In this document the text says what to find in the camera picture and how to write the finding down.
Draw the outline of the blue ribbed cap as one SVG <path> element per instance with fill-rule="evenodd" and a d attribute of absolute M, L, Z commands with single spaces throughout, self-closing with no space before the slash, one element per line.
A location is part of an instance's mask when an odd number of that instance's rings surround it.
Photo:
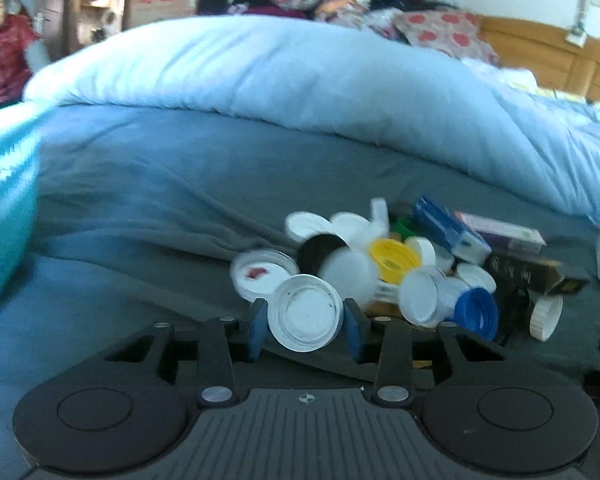
<path fill-rule="evenodd" d="M 453 321 L 483 339 L 492 341 L 498 333 L 500 312 L 490 292 L 481 287 L 471 288 L 458 297 Z"/>

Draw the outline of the red patterned pillow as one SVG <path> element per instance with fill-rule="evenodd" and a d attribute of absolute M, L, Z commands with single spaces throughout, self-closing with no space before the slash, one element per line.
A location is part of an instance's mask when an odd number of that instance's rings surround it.
<path fill-rule="evenodd" d="M 479 21 L 464 10 L 401 12 L 393 26 L 412 47 L 432 49 L 450 58 L 473 58 L 494 66 L 501 64 L 493 47 L 479 37 Z"/>

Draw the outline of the blue plastic basket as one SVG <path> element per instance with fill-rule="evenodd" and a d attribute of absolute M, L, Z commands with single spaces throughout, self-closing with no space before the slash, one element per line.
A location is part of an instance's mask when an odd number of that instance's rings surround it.
<path fill-rule="evenodd" d="M 40 125 L 50 107 L 19 103 L 0 109 L 0 295 L 20 265 L 36 214 Z"/>

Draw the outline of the yellow bottle cap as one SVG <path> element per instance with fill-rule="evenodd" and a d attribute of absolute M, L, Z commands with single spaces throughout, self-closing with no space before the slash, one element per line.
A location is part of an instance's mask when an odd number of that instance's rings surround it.
<path fill-rule="evenodd" d="M 422 265 L 414 249 L 392 238 L 374 240 L 368 253 L 376 263 L 381 281 L 391 285 L 399 285 L 408 272 Z"/>

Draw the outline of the purple orange box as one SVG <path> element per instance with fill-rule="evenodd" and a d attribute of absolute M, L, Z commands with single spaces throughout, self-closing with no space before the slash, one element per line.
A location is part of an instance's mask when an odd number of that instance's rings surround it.
<path fill-rule="evenodd" d="M 538 230 L 455 211 L 455 217 L 480 234 L 493 248 L 539 255 L 546 241 Z"/>

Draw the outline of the blue white medicine box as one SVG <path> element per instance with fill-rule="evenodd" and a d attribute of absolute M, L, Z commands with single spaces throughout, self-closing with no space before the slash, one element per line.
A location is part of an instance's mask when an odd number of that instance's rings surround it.
<path fill-rule="evenodd" d="M 457 259 L 483 266 L 492 254 L 491 246 L 477 232 L 427 196 L 416 200 L 412 217 L 430 240 Z"/>

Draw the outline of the light blue folded duvet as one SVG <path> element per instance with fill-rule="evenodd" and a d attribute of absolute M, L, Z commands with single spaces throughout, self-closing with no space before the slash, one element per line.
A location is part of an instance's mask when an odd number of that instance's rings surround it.
<path fill-rule="evenodd" d="M 272 16 L 140 26 L 46 66 L 28 101 L 186 108 L 339 134 L 600 216 L 600 104 L 372 32 Z"/>

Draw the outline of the wooden headboard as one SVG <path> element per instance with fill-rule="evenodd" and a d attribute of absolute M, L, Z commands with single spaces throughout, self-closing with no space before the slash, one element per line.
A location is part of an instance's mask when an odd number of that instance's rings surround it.
<path fill-rule="evenodd" d="M 600 102 L 600 39 L 582 47 L 567 41 L 565 29 L 516 18 L 479 18 L 480 38 L 501 66 L 531 70 L 538 84 Z"/>

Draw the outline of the dark blue bed sheet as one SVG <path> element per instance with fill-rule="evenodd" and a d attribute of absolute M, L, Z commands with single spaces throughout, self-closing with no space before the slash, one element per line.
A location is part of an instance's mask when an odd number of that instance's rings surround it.
<path fill-rule="evenodd" d="M 12 412 L 33 387 L 155 322 L 245 310 L 238 252 L 292 252 L 287 214 L 405 214 L 420 196 L 531 226 L 547 258 L 596 270 L 597 230 L 460 172 L 320 132 L 197 113 L 68 106 L 41 129 L 38 216 L 0 298 L 0 479 L 28 465 Z"/>

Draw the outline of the black gold box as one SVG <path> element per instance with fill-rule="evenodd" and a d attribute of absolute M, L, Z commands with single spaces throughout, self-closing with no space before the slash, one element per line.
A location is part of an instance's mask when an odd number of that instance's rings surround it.
<path fill-rule="evenodd" d="M 580 266 L 513 252 L 492 252 L 484 266 L 498 280 L 546 296 L 575 295 L 591 281 Z"/>

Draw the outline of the woman in red jacket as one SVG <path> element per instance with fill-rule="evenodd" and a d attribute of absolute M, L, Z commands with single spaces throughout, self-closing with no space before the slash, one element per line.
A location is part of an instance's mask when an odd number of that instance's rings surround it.
<path fill-rule="evenodd" d="M 31 77 L 50 64 L 42 39 L 22 14 L 9 12 L 12 0 L 0 0 L 0 108 L 21 101 Z"/>

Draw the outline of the clear white lid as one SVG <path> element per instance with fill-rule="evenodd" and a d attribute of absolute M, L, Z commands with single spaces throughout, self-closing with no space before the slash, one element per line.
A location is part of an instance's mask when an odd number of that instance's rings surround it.
<path fill-rule="evenodd" d="M 268 328 L 279 344 L 293 352 L 309 353 L 328 346 L 342 322 L 340 295 L 313 275 L 288 278 L 268 303 Z"/>

